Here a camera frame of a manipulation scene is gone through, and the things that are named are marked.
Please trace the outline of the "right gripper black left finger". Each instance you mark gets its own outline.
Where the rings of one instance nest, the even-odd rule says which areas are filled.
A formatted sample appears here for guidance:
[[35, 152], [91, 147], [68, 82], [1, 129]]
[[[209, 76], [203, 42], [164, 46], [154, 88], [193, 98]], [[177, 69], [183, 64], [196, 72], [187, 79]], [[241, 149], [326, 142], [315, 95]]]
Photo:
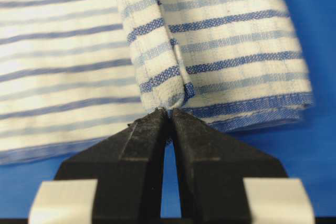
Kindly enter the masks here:
[[27, 218], [1, 223], [145, 223], [160, 217], [165, 130], [157, 109], [64, 160], [42, 182]]

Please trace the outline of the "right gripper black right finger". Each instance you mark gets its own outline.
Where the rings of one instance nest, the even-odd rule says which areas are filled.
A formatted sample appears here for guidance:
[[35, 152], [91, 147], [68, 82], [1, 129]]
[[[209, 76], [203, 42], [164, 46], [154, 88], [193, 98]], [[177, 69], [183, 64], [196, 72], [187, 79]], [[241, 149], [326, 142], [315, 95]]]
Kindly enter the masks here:
[[288, 178], [281, 162], [174, 109], [181, 213], [195, 223], [251, 223], [244, 178]]

